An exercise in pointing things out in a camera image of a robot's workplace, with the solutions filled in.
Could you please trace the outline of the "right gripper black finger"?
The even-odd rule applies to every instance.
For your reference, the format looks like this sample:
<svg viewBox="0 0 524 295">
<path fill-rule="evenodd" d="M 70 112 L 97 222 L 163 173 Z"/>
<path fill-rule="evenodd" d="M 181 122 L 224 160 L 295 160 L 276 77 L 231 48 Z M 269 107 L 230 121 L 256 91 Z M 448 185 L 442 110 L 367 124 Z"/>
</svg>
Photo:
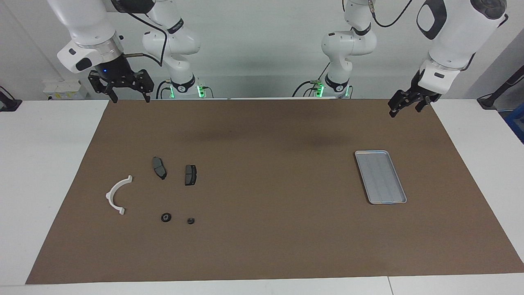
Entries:
<svg viewBox="0 0 524 295">
<path fill-rule="evenodd" d="M 151 93 L 155 88 L 154 81 L 146 70 L 137 73 L 137 91 L 139 91 L 146 103 L 151 101 Z"/>
<path fill-rule="evenodd" d="M 103 80 L 102 77 L 100 76 L 100 74 L 97 71 L 91 70 L 89 72 L 89 82 L 93 90 L 96 93 L 102 93 L 104 95 L 109 96 L 110 100 L 113 103 L 117 103 L 118 96 L 116 95 L 116 93 L 113 90 L 113 86 L 114 86 L 113 81 L 106 82 L 106 84 L 103 84 L 102 80 Z"/>
</svg>

